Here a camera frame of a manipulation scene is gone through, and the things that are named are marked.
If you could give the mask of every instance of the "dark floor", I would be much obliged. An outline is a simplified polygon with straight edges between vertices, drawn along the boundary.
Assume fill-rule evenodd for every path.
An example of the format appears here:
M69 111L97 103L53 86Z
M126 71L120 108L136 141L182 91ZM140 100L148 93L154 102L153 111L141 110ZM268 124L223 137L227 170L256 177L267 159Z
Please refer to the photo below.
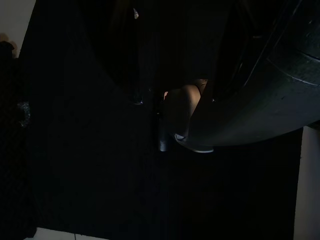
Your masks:
M111 240L293 238L302 130L210 154L154 148L152 92L214 72L228 8L203 4L140 5L140 20L150 10L140 86L152 91L135 106L97 63L74 0L37 1L20 59L40 227Z

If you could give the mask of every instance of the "white floor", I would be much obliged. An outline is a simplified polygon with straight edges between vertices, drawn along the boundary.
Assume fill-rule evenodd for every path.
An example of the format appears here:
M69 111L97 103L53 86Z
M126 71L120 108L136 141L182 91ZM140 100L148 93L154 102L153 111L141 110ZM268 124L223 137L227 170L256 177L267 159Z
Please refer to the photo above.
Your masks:
M36 0L0 1L0 41L15 46L18 57ZM320 239L320 134L304 128L296 200L294 240ZM98 240L101 238L38 228L34 240Z

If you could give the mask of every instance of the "dark background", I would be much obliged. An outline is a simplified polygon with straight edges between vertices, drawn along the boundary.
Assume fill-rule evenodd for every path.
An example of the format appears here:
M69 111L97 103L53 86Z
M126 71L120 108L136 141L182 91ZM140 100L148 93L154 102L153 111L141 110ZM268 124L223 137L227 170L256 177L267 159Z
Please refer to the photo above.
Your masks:
M153 94L213 76L230 3L137 3L141 106L107 72L115 53L92 37L105 20L94 4L90 23L81 3L38 0L20 53L38 226L111 240L292 239L302 130L210 154L153 144Z

